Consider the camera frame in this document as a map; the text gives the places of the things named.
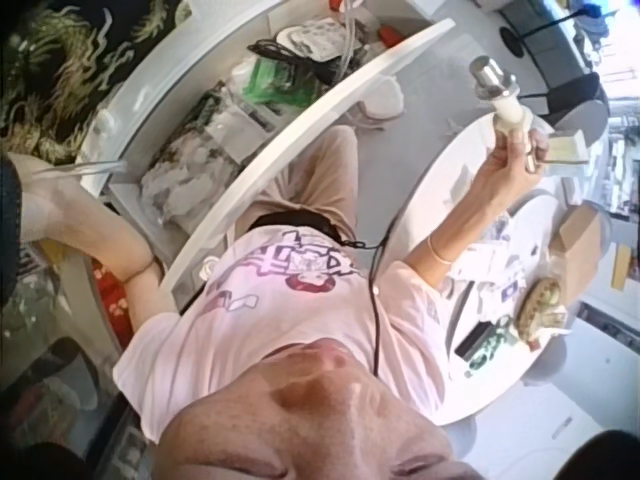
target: cardboard box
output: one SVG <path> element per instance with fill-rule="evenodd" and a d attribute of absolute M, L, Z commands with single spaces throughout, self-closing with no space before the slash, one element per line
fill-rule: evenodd
<path fill-rule="evenodd" d="M 631 264 L 631 247 L 627 245 L 616 245 L 616 259 L 613 264 L 613 276 L 611 278 L 611 287 L 624 292 L 624 284 L 629 274 L 629 265 Z"/>
<path fill-rule="evenodd" d="M 588 204 L 576 207 L 549 245 L 562 289 L 560 303 L 571 305 L 589 286 L 600 263 L 599 213 Z"/>

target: red cloth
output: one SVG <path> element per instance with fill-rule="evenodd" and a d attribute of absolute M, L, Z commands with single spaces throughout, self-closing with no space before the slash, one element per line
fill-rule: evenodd
<path fill-rule="evenodd" d="M 126 348 L 133 338 L 133 328 L 129 318 L 129 304 L 124 287 L 107 268 L 95 259 L 91 260 L 93 276 L 98 285 L 100 298 L 107 313 L 111 328 L 122 348 Z"/>

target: white cabinet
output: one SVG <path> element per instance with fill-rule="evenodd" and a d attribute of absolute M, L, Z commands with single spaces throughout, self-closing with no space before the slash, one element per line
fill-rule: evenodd
<path fill-rule="evenodd" d="M 225 191 L 193 235 L 189 237 L 177 227 L 160 226 L 146 218 L 139 199 L 139 181 L 150 168 L 155 152 L 202 93 L 228 74 L 245 55 L 248 44 L 273 36 L 278 25 L 287 21 L 287 9 L 299 17 L 300 7 L 309 5 L 313 18 L 326 3 L 194 0 L 194 16 L 163 40 L 117 92 L 104 112 L 110 120 L 105 122 L 108 128 L 94 128 L 94 136 L 87 139 L 85 147 L 93 149 L 88 158 L 127 161 L 128 173 L 111 178 L 106 192 L 117 210 L 142 231 L 156 255 L 168 265 L 162 284 L 167 291 L 174 291 L 183 278 L 192 276 L 202 252 L 219 243 L 252 199 L 323 130 L 385 75 L 392 75 L 415 60 L 455 25 L 445 20 L 429 26 L 403 0 L 371 0 L 368 6 L 374 14 L 378 15 L 376 8 L 381 5 L 383 14 L 397 11 L 398 15 L 390 17 L 388 23 L 394 25 L 400 20 L 396 25 L 402 29 L 402 20 L 408 20 L 407 33 L 417 33 L 336 85 L 273 138 Z M 84 185 L 98 194 L 104 182 L 104 178 L 95 176 L 85 179 Z"/>

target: leg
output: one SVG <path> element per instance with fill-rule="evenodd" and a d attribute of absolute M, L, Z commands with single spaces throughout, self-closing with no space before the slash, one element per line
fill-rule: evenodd
<path fill-rule="evenodd" d="M 236 236 L 261 215 L 306 208 L 325 215 L 343 238 L 353 240 L 357 185 L 355 133 L 350 127 L 332 127 L 256 198 L 236 222 Z"/>
<path fill-rule="evenodd" d="M 343 238 L 355 240 L 358 141 L 353 129 L 340 125 L 327 130 L 301 166 L 303 187 L 293 201 L 326 216 Z"/>
<path fill-rule="evenodd" d="M 146 240 L 78 182 L 29 181 L 49 167 L 26 155 L 11 155 L 22 180 L 22 240 L 51 238 L 96 258 L 120 280 L 127 293 L 134 331 L 149 318 L 176 312 L 173 297 L 159 289 L 162 271 Z"/>

